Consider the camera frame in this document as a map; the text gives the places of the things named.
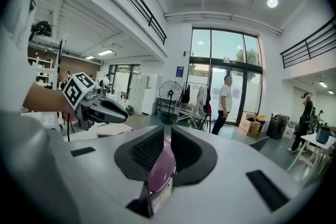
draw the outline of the tree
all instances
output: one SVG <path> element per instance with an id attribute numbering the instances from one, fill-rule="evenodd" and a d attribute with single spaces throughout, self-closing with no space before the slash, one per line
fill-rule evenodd
<path id="1" fill-rule="evenodd" d="M 191 54 L 190 54 L 190 56 L 194 56 L 194 55 L 195 55 L 195 52 L 192 51 Z M 196 68 L 196 64 L 191 63 L 190 66 L 189 66 L 190 75 L 194 75 L 195 68 Z"/>
<path id="2" fill-rule="evenodd" d="M 247 63 L 252 63 L 256 64 L 258 62 L 258 54 L 256 50 L 253 49 L 248 49 L 246 51 L 246 58 L 247 58 Z M 239 52 L 236 53 L 236 61 L 237 62 L 244 62 L 244 54 L 243 50 L 240 50 Z M 232 72 L 234 75 L 241 76 L 242 73 L 233 71 Z M 247 80 L 251 81 L 256 75 L 252 72 L 247 72 Z"/>
<path id="3" fill-rule="evenodd" d="M 257 51 L 253 49 L 249 49 L 246 51 L 246 56 L 247 56 L 247 63 L 252 63 L 252 64 L 257 63 L 257 59 L 258 59 Z M 240 50 L 239 52 L 236 53 L 236 58 L 238 62 L 244 62 L 243 50 Z"/>

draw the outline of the hanging clothes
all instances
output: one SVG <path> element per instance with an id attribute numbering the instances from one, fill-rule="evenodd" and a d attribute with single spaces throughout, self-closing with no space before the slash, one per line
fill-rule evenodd
<path id="1" fill-rule="evenodd" d="M 184 92 L 184 95 L 181 98 L 181 103 L 188 104 L 190 101 L 190 85 L 188 85 L 187 89 Z"/>
<path id="2" fill-rule="evenodd" d="M 200 86 L 197 94 L 197 104 L 201 104 L 202 106 L 204 106 L 206 103 L 206 97 L 206 89 L 204 88 L 204 86 Z"/>
<path id="3" fill-rule="evenodd" d="M 204 111 L 207 110 L 207 107 L 208 107 L 208 105 L 210 104 L 210 100 L 211 100 L 210 88 L 208 87 L 208 88 L 207 88 L 207 91 L 206 91 L 206 101 L 205 101 L 205 105 L 204 105 L 204 107 L 203 107 Z"/>

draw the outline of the door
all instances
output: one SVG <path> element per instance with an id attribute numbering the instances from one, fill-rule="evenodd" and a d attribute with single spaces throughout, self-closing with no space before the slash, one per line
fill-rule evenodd
<path id="1" fill-rule="evenodd" d="M 232 94 L 232 109 L 228 118 L 226 119 L 226 124 L 238 125 L 239 115 L 241 115 L 241 110 L 243 109 L 243 85 L 244 85 L 244 70 L 225 67 L 225 66 L 212 66 L 209 85 L 211 100 L 210 105 L 212 109 L 212 121 L 216 121 L 218 118 L 218 105 L 220 98 L 220 90 L 224 84 L 224 78 L 226 75 L 232 77 L 232 85 L 230 87 Z"/>

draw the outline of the person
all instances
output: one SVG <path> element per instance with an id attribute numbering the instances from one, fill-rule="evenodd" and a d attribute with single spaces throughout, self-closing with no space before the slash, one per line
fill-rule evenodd
<path id="1" fill-rule="evenodd" d="M 225 124 L 226 118 L 228 117 L 231 108 L 232 108 L 232 95 L 230 86 L 232 84 L 232 77 L 225 76 L 224 78 L 224 85 L 220 89 L 221 93 L 218 98 L 218 118 L 214 124 L 212 129 L 212 133 L 218 135 L 220 129 Z"/>
<path id="2" fill-rule="evenodd" d="M 103 78 L 103 85 L 102 85 L 102 89 L 103 89 L 103 96 L 106 97 L 109 89 L 110 89 L 110 75 L 107 74 L 105 76 L 105 78 Z"/>
<path id="3" fill-rule="evenodd" d="M 298 132 L 296 133 L 292 147 L 287 149 L 287 151 L 290 153 L 295 153 L 298 150 L 300 141 L 302 142 L 303 146 L 304 141 L 301 136 L 306 135 L 309 129 L 309 119 L 313 108 L 313 102 L 311 101 L 311 95 L 307 92 L 303 95 L 303 105 L 305 109 L 302 116 L 300 117 Z"/>
<path id="4" fill-rule="evenodd" d="M 320 110 L 320 113 L 318 115 L 318 119 L 317 119 L 317 128 L 316 128 L 316 132 L 319 132 L 319 129 L 321 128 L 324 119 L 322 117 L 322 114 L 324 114 L 323 110 Z"/>
<path id="5" fill-rule="evenodd" d="M 36 10 L 35 0 L 8 0 L 0 20 L 0 54 L 15 61 L 0 61 L 0 69 L 15 69 L 20 87 L 7 86 L 7 77 L 0 75 L 0 111 L 17 112 L 22 105 L 29 110 L 41 112 L 75 113 L 61 91 L 46 89 L 34 83 L 36 72 L 27 58 L 30 30 Z"/>
<path id="6" fill-rule="evenodd" d="M 63 83 L 67 84 L 68 81 L 69 81 L 69 79 L 70 79 L 70 77 L 71 77 L 70 71 L 67 71 L 67 72 L 65 73 L 65 77 L 64 77 L 64 79 L 63 79 Z"/>

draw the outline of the human arm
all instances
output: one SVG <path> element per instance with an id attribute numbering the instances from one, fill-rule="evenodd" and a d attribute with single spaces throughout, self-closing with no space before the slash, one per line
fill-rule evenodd
<path id="1" fill-rule="evenodd" d="M 221 103 L 222 103 L 222 108 L 223 108 L 223 117 L 224 118 L 227 118 L 227 116 L 228 116 L 228 113 L 227 113 L 227 111 L 226 111 L 226 100 L 225 100 L 225 96 L 221 96 L 220 97 L 220 101 L 221 101 Z"/>
<path id="2" fill-rule="evenodd" d="M 36 83 L 30 87 L 23 106 L 40 112 L 63 112 L 66 119 L 69 113 L 71 117 L 75 117 L 75 112 L 63 92 L 49 90 Z"/>

